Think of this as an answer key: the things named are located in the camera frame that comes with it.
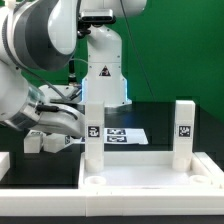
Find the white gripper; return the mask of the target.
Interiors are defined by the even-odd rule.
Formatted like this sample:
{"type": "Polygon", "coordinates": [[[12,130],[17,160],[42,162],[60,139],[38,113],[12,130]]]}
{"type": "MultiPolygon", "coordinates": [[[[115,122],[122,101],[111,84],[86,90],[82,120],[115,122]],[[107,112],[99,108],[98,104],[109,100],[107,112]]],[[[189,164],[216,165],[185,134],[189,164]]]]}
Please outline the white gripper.
{"type": "Polygon", "coordinates": [[[36,111],[40,119],[34,130],[74,136],[85,135],[85,116],[78,110],[63,104],[39,104],[36,111]]]}

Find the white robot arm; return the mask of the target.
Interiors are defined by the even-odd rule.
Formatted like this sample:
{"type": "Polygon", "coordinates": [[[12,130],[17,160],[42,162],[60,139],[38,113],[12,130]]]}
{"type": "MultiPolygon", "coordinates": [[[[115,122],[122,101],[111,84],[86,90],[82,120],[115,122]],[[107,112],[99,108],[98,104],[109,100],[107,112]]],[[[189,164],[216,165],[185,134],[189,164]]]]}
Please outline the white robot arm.
{"type": "Polygon", "coordinates": [[[0,7],[0,124],[16,130],[83,136],[85,117],[74,95],[53,100],[22,75],[57,71],[85,37],[88,73],[80,104],[102,101],[117,110],[131,101],[121,72],[120,36],[107,28],[118,17],[140,14],[147,0],[4,0],[0,7]]]}

